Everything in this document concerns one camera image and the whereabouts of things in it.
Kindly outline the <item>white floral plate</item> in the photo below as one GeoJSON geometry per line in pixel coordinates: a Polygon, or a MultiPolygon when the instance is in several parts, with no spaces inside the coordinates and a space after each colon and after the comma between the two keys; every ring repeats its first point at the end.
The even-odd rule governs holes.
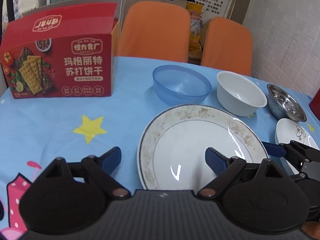
{"type": "Polygon", "coordinates": [[[274,139],[276,144],[288,144],[291,140],[294,140],[319,150],[314,138],[308,131],[291,119],[282,118],[277,122],[274,139]]]}

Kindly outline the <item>stainless steel bowl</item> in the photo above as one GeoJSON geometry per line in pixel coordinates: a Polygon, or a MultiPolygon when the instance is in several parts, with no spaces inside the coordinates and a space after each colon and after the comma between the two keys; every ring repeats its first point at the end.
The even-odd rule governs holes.
{"type": "Polygon", "coordinates": [[[267,85],[267,105],[277,119],[291,119],[295,122],[306,122],[307,116],[300,104],[285,90],[277,85],[267,85]]]}

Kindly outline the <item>gold rimmed white plate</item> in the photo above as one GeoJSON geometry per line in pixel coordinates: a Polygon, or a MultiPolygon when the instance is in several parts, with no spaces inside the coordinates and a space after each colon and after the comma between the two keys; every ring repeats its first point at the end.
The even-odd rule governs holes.
{"type": "Polygon", "coordinates": [[[205,160],[210,147],[248,163],[268,158],[258,136],[236,116],[212,106],[179,105],[154,117],[140,138],[143,188],[199,191],[216,177],[205,160]]]}

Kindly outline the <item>white ceramic bowl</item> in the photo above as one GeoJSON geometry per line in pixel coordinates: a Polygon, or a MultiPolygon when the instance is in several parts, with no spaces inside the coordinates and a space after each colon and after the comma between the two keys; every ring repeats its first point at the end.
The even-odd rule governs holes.
{"type": "Polygon", "coordinates": [[[217,74],[217,99],[230,113],[248,116],[267,105],[263,91],[248,78],[229,71],[217,74]]]}

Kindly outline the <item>blue plastic bowl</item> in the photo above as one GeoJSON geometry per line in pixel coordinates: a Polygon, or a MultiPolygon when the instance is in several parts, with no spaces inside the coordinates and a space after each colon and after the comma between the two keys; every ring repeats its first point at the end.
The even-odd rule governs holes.
{"type": "Polygon", "coordinates": [[[169,106],[202,103],[212,91],[206,77],[182,66],[159,66],[154,69],[152,78],[155,93],[169,106]]]}

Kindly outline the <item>red thermos jug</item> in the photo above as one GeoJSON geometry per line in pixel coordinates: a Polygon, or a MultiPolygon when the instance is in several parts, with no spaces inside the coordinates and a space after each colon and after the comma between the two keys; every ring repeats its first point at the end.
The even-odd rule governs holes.
{"type": "Polygon", "coordinates": [[[309,103],[309,108],[315,115],[315,117],[320,120],[320,88],[317,90],[314,97],[311,99],[309,103]]]}

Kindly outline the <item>blue cartoon tablecloth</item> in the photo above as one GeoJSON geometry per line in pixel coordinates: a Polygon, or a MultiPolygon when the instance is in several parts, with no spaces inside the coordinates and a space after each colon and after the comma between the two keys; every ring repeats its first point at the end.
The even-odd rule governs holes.
{"type": "Polygon", "coordinates": [[[152,73],[163,60],[117,59],[116,82],[106,98],[15,99],[1,96],[1,204],[3,239],[19,239],[25,226],[18,205],[25,189],[57,157],[77,162],[114,146],[122,151],[117,181],[142,187],[137,147],[147,124],[167,108],[153,88],[152,73]]]}

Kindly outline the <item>right orange chair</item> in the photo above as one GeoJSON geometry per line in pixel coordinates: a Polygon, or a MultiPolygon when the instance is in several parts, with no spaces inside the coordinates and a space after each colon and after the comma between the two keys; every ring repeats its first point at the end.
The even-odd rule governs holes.
{"type": "Polygon", "coordinates": [[[253,39],[246,27],[221,17],[210,21],[201,66],[250,76],[252,59],[253,39]]]}

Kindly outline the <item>orange chair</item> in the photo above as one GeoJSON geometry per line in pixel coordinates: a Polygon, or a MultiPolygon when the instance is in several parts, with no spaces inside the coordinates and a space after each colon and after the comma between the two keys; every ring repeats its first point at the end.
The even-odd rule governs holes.
{"type": "Polygon", "coordinates": [[[201,66],[250,76],[252,59],[253,39],[246,27],[221,17],[210,21],[201,66]]]}
{"type": "Polygon", "coordinates": [[[189,12],[178,5],[141,1],[125,17],[117,55],[188,62],[189,12]]]}

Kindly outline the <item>red cracker box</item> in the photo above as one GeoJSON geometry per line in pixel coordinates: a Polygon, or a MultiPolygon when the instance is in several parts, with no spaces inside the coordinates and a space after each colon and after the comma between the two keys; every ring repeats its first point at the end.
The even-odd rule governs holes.
{"type": "Polygon", "coordinates": [[[1,65],[15,99],[112,94],[117,2],[50,5],[10,22],[1,65]]]}

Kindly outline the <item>left orange chair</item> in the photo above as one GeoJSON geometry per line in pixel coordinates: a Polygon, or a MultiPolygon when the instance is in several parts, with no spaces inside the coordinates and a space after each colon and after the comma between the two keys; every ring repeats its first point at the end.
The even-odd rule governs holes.
{"type": "Polygon", "coordinates": [[[125,17],[117,55],[188,62],[189,12],[178,5],[141,1],[125,17]]]}

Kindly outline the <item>yellow snack bag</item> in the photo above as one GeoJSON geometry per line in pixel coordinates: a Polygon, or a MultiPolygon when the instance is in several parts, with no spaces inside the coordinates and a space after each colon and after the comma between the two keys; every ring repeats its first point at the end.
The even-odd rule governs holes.
{"type": "Polygon", "coordinates": [[[201,52],[202,47],[200,45],[200,40],[203,26],[203,5],[193,2],[187,2],[186,9],[190,14],[189,51],[201,52]]]}

